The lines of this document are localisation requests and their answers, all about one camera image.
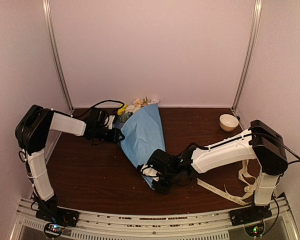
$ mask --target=black cable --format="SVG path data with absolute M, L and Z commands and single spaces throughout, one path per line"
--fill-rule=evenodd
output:
M 291 162 L 288 162 L 288 165 L 295 164 L 295 163 L 300 163 L 300 161 L 299 160 L 291 161 Z
M 30 208 L 31 208 L 32 211 L 38 212 L 39 211 L 38 209 L 33 209 L 32 208 L 36 202 L 37 202 L 37 200 L 34 200 L 33 203 L 31 203 Z
M 267 231 L 265 231 L 265 233 L 263 233 L 263 234 L 260 235 L 261 237 L 263 237 L 264 235 L 266 235 L 266 234 L 274 227 L 274 225 L 276 224 L 276 222 L 277 222 L 277 220 L 278 220 L 278 218 L 279 218 L 280 207 L 279 207 L 279 204 L 278 204 L 277 199 L 276 199 L 276 197 L 275 197 L 274 194 L 273 194 L 273 200 L 274 200 L 274 202 L 275 202 L 275 204 L 276 204 L 276 207 L 278 208 L 278 213 L 276 214 L 275 220 L 274 220 L 274 222 L 272 223 L 272 225 L 269 227 L 269 229 L 268 229 Z
M 60 216 L 57 216 L 55 213 L 53 213 L 46 205 L 45 203 L 41 200 L 41 198 L 39 197 L 39 193 L 36 189 L 36 187 L 34 186 L 33 187 L 34 191 L 35 191 L 35 194 L 36 194 L 36 201 L 38 203 L 38 205 L 42 208 L 44 208 L 47 212 L 49 212 L 52 216 L 54 216 L 56 219 L 60 219 Z
M 187 151 L 191 146 L 196 146 L 198 149 L 201 150 L 208 150 L 209 148 L 206 146 L 200 146 L 199 144 L 197 144 L 196 142 L 191 142 L 182 152 L 180 152 L 176 157 L 180 157 L 181 154 L 183 154 L 185 151 Z
M 121 104 L 121 106 L 120 107 L 118 107 L 117 109 L 116 109 L 116 111 L 118 111 L 119 109 L 121 109 L 121 108 L 123 108 L 124 106 L 125 106 L 125 103 L 124 102 L 122 102 L 122 101 L 118 101 L 118 100 L 103 100 L 103 101 L 100 101 L 100 102 L 98 102 L 98 103 L 96 103 L 95 105 L 92 105 L 91 107 L 89 107 L 88 108 L 88 110 L 86 110 L 84 113 L 82 113 L 82 114 L 80 114 L 80 115 L 78 115 L 78 116 L 75 116 L 75 118 L 77 119 L 77 118 L 81 118 L 82 116 L 84 116 L 86 113 L 88 113 L 91 109 L 93 109 L 94 107 L 96 107 L 96 106 L 98 106 L 98 105 L 100 105 L 100 104 L 103 104 L 103 103 L 107 103 L 107 102 L 111 102 L 111 103 L 119 103 L 119 104 Z
M 18 152 L 18 156 L 19 156 L 19 159 L 21 160 L 21 162 L 23 162 L 23 163 L 25 163 L 26 162 L 26 154 L 25 154 L 25 152 L 24 151 L 19 151 Z
M 282 142 L 278 141 L 275 137 L 270 136 L 270 135 L 265 134 L 265 133 L 261 133 L 261 132 L 253 132 L 253 133 L 247 134 L 243 137 L 247 137 L 247 136 L 251 136 L 251 135 L 259 135 L 259 136 L 265 137 L 266 139 L 270 139 L 272 141 L 275 141 L 276 143 L 278 143 L 279 145 L 284 147 L 289 153 L 291 153 L 293 156 L 295 156 L 298 159 L 298 162 L 300 162 L 300 157 L 296 153 L 294 153 L 290 148 L 288 148 L 286 145 L 284 145 Z

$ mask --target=blue cloth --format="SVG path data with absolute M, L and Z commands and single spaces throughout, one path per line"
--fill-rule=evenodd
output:
M 146 164 L 155 150 L 166 150 L 157 104 L 142 107 L 125 122 L 121 131 L 125 137 L 120 142 L 121 148 L 135 168 Z M 153 179 L 143 178 L 152 188 Z

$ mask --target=yellow object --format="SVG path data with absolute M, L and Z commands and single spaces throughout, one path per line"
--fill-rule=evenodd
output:
M 125 113 L 125 111 L 126 111 L 126 108 L 128 107 L 128 105 L 127 104 L 125 104 L 122 108 L 120 108 L 119 110 L 118 110 L 118 115 L 122 115 L 122 114 L 124 114 Z

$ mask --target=white ribbon strap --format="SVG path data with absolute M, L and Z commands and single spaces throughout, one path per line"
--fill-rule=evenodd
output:
M 197 183 L 198 185 L 200 185 L 201 187 L 204 187 L 205 189 L 225 198 L 225 199 L 228 199 L 234 203 L 237 203 L 241 206 L 245 206 L 247 204 L 249 204 L 249 202 L 245 202 L 243 200 L 247 199 L 248 197 L 250 197 L 254 191 L 256 190 L 257 188 L 257 178 L 250 175 L 248 173 L 248 164 L 249 164 L 249 160 L 243 160 L 242 161 L 242 168 L 239 170 L 238 172 L 238 178 L 247 184 L 247 186 L 244 188 L 244 196 L 243 197 L 240 197 L 240 196 L 234 196 L 234 195 L 231 195 L 228 193 L 227 189 L 226 189 L 226 186 L 224 186 L 224 190 L 225 191 L 222 191 L 202 180 L 200 180 L 199 178 L 197 178 Z M 245 178 L 253 178 L 254 179 L 254 183 L 253 184 L 250 184 L 248 183 Z

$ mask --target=white arm segment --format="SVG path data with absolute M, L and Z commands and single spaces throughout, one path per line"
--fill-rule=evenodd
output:
M 50 130 L 82 136 L 86 130 L 86 123 L 79 119 L 55 112 L 52 117 Z
M 192 167 L 199 174 L 202 174 L 223 165 L 232 164 L 246 159 L 256 159 L 257 156 L 252 145 L 249 145 L 249 141 L 252 140 L 252 136 L 244 137 L 248 134 L 251 134 L 251 131 L 247 129 L 238 135 L 206 146 L 209 150 L 202 150 L 200 148 L 195 149 L 191 158 Z
M 270 203 L 279 177 L 280 175 L 271 176 L 260 172 L 254 192 L 254 204 L 256 206 L 267 206 Z
M 249 145 L 252 136 L 244 137 L 248 134 L 251 134 L 251 131 L 244 130 L 236 136 L 206 146 L 209 150 L 196 148 L 191 157 L 192 167 L 199 174 L 202 174 L 223 165 L 247 159 L 257 159 L 252 145 Z M 254 193 L 256 206 L 267 206 L 270 203 L 278 178 L 279 175 L 272 176 L 260 171 Z
M 76 118 L 72 118 L 60 113 L 54 113 L 50 125 L 50 130 L 83 136 L 86 129 L 86 123 Z M 49 200 L 54 195 L 46 168 L 44 149 L 27 155 L 27 161 L 30 166 L 33 182 L 43 201 Z
M 43 201 L 49 200 L 54 195 L 47 173 L 45 150 L 34 152 L 31 156 L 27 156 L 27 161 L 30 166 L 33 183 Z

